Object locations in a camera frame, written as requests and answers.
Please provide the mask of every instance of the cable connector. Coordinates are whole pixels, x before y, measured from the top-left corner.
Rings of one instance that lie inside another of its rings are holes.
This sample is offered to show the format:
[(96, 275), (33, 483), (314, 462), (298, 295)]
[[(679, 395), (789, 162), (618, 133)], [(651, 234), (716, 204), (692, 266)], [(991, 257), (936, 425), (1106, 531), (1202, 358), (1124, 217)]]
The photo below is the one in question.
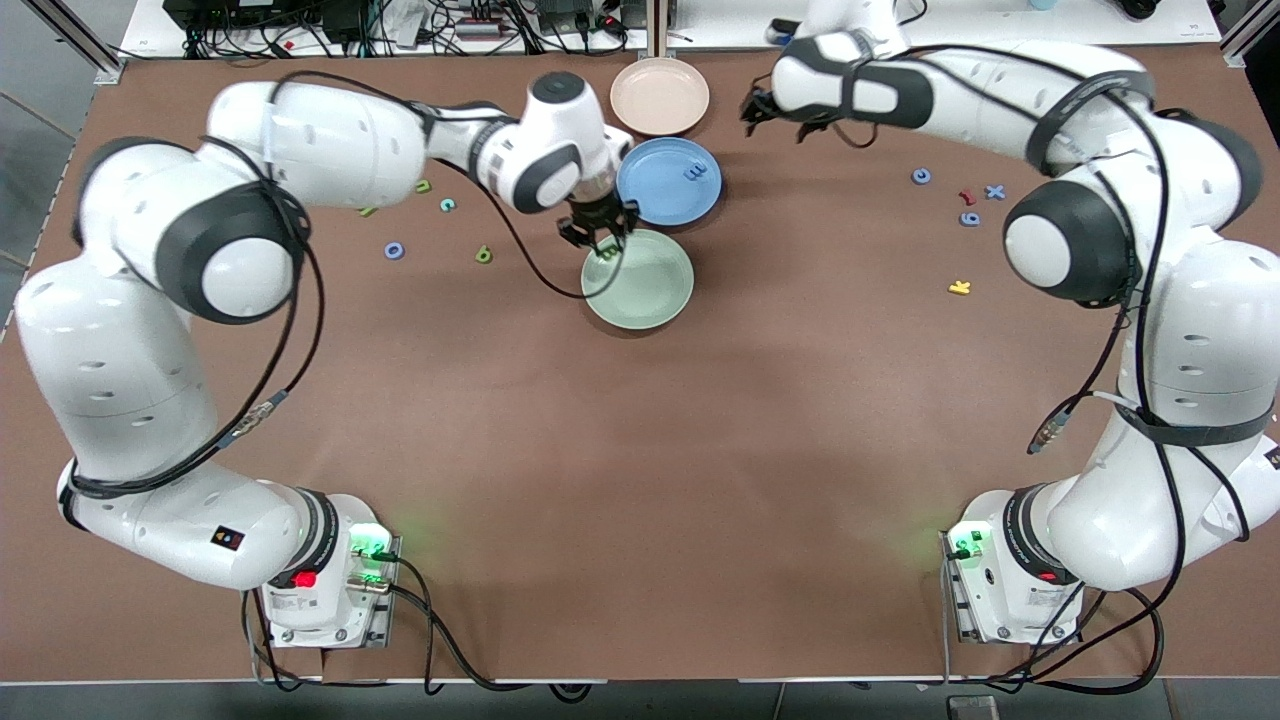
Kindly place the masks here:
[(1048, 443), (1057, 439), (1057, 436), (1062, 434), (1062, 429), (1066, 428), (1066, 421), (1070, 419), (1071, 414), (1062, 410), (1057, 415), (1046, 420), (1044, 424), (1036, 430), (1036, 437), (1032, 438), (1030, 445), (1027, 446), (1027, 455), (1036, 455), (1037, 452), (1044, 450)]
[(234, 428), (218, 441), (218, 448), (227, 450), (227, 446), (253, 432), (253, 428), (261, 425), (268, 418), (270, 418), (271, 413), (275, 413), (275, 409), (279, 407), (279, 405), (284, 402), (284, 398), (288, 396), (289, 392), (282, 389), (280, 392), (273, 395), (270, 400), (255, 405), (248, 413), (244, 414), (243, 418), (241, 418), (239, 423), (236, 423)]

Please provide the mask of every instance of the white table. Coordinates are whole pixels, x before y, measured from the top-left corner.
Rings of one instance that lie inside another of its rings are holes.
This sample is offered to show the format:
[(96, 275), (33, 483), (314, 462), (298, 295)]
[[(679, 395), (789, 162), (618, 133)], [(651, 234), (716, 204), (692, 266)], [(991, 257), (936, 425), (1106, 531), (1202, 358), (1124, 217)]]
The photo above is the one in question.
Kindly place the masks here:
[[(410, 5), (422, 0), (394, 0), (388, 6), (387, 31), (394, 37)], [(899, 15), (911, 17), (919, 0), (900, 0)], [(180, 58), (183, 32), (169, 19), (163, 0), (138, 0), (124, 33), (122, 47), (147, 58)], [(681, 0), (675, 32), (690, 41), (672, 37), (671, 49), (741, 50), (768, 47), (764, 28), (776, 17), (800, 19), (806, 0)], [(1169, 45), (1184, 42), (1217, 42), (1217, 26), (1204, 0), (1161, 0), (1156, 14), (1147, 20), (1129, 19), (1114, 0), (1060, 0), (1048, 12), (1032, 9), (1027, 0), (933, 0), (929, 12), (906, 28), (914, 45), (936, 42), (983, 42), (1038, 37), (1068, 40), (1091, 45)], [(279, 29), (268, 29), (275, 38)], [(232, 40), (246, 50), (264, 51), (265, 44), (256, 31), (233, 31)], [(564, 35), (564, 45), (581, 50), (576, 33)], [(289, 53), (297, 56), (323, 55), (324, 49), (306, 29), (292, 29), (279, 42), (293, 42)], [(499, 41), (460, 41), (471, 54), (495, 51)], [(591, 36), (593, 50), (607, 50), (617, 41), (602, 32)], [(643, 50), (645, 33), (632, 31), (628, 49)], [(342, 55), (337, 45), (330, 53)], [(394, 49), (396, 55), (431, 55), (430, 45), (416, 50)], [(518, 41), (498, 53), (522, 51)]]

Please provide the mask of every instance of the beige plate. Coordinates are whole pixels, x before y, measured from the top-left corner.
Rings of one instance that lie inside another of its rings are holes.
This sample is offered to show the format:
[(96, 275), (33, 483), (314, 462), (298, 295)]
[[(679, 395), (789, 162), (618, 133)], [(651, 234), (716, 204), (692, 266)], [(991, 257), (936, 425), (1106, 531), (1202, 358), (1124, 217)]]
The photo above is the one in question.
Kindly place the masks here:
[(645, 58), (613, 78), (609, 102), (618, 119), (644, 135), (676, 135), (698, 124), (710, 104), (701, 73), (675, 58)]

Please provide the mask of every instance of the table surface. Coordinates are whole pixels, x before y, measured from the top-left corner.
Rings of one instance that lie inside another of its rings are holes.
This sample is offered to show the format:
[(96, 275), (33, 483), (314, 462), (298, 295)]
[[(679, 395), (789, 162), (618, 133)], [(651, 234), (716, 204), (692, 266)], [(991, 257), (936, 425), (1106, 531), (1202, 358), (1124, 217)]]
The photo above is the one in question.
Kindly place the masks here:
[[(1275, 177), (1280, 154), (1244, 74), (1215, 47), (1135, 55), (1161, 105), (1235, 127)], [(726, 187), (709, 218), (672, 232), (696, 272), (673, 323), (622, 333), (547, 291), (480, 192), (429, 165), (426, 196), (367, 219), (312, 211), (330, 307), (321, 352), (271, 421), (220, 459), (369, 501), (493, 676), (937, 676), (937, 532), (979, 492), (1083, 466), (1103, 404), (1048, 452), (1023, 448), (1092, 366), (1110, 313), (1046, 297), (1006, 266), (1001, 220), (1041, 182), (1029, 168), (897, 129), (863, 151), (829, 133), (796, 146), (782, 124), (748, 140), (737, 104), (771, 58), (691, 60), (714, 101), (690, 137), (718, 158)], [(526, 85), (552, 69), (607, 97), (623, 60), (138, 63), (97, 94), (68, 179), (113, 137), (193, 146), (224, 86), (300, 67), (518, 111)], [(915, 187), (922, 165), (934, 179)], [(961, 228), (956, 193), (988, 183), (1010, 200), (979, 201), (982, 225)], [(443, 214), (444, 197), (458, 209)], [(54, 206), (38, 266), (74, 254), (73, 206), (72, 193)], [(582, 254), (556, 237), (556, 217), (516, 223), (548, 274), (572, 284)], [(1280, 250), (1276, 217), (1280, 197), (1263, 192), (1230, 234)], [(392, 240), (403, 260), (383, 258)], [(475, 263), (480, 245), (494, 249), (490, 265)], [(948, 293), (956, 279), (973, 293)], [(224, 413), (276, 332), (275, 320), (197, 323)], [(59, 519), (69, 450), (17, 337), (0, 345), (0, 680), (244, 678), (237, 593)], [(1280, 674), (1280, 624), (1258, 600), (1280, 593), (1266, 571), (1277, 542), (1272, 523), (1185, 571), (1164, 611), (1164, 673)], [(1132, 611), (1108, 603), (1100, 626)], [(1071, 674), (1135, 673), (1146, 633)], [(413, 678), (422, 641), (421, 620), (399, 614), (389, 650), (288, 662), (323, 662), (328, 678)], [(956, 647), (954, 670), (998, 671), (1019, 656)]]
[[(398, 0), (388, 6), (387, 26), (390, 37), (413, 0)], [(180, 58), (183, 32), (163, 8), (164, 0), (138, 0), (120, 47), (152, 58)], [(808, 0), (680, 0), (676, 32), (689, 40), (672, 37), (671, 49), (724, 50), (768, 47), (764, 28), (773, 18), (803, 19)], [(900, 3), (899, 17), (910, 18), (918, 12), (919, 0)], [(1117, 0), (1060, 0), (1048, 12), (1030, 8), (1027, 0), (965, 0), (933, 3), (920, 20), (906, 28), (915, 45), (938, 42), (995, 42), (1000, 40), (1065, 40), (1092, 45), (1164, 45), (1185, 42), (1217, 42), (1221, 35), (1204, 0), (1161, 0), (1151, 18), (1135, 22), (1120, 9)], [(271, 38), (276, 31), (270, 32)], [(234, 31), (233, 41), (251, 51), (265, 51), (266, 44), (253, 31)], [(289, 51), (298, 56), (324, 55), (321, 44), (306, 29), (282, 33), (279, 42), (292, 40)], [(571, 50), (580, 50), (576, 33), (562, 38)], [(494, 51), (504, 41), (461, 41), (466, 53)], [(591, 37), (595, 51), (614, 47), (617, 41), (596, 32)], [(645, 47), (644, 31), (632, 31), (627, 46)], [(328, 45), (330, 53), (342, 49)], [(508, 45), (503, 53), (520, 53), (520, 44)], [(416, 50), (394, 49), (397, 55), (434, 55), (429, 45)]]

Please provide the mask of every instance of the plate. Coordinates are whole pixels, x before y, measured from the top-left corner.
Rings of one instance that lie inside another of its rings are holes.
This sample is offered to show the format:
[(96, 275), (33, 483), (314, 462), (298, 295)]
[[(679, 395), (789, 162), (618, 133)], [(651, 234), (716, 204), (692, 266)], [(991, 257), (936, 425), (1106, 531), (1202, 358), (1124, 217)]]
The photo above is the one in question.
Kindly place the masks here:
[[(600, 249), (617, 247), (613, 236)], [(608, 260), (591, 252), (582, 263), (582, 295), (591, 295), (618, 277), (599, 296), (586, 301), (602, 320), (626, 331), (648, 331), (669, 323), (694, 293), (694, 264), (669, 237), (639, 229), (627, 236), (626, 250)]]
[(609, 90), (609, 104), (628, 128), (644, 135), (676, 135), (698, 124), (710, 104), (707, 78), (675, 58), (631, 63)]
[(682, 225), (707, 214), (719, 200), (719, 164), (705, 147), (681, 137), (641, 142), (618, 168), (618, 195), (640, 205), (640, 219)]

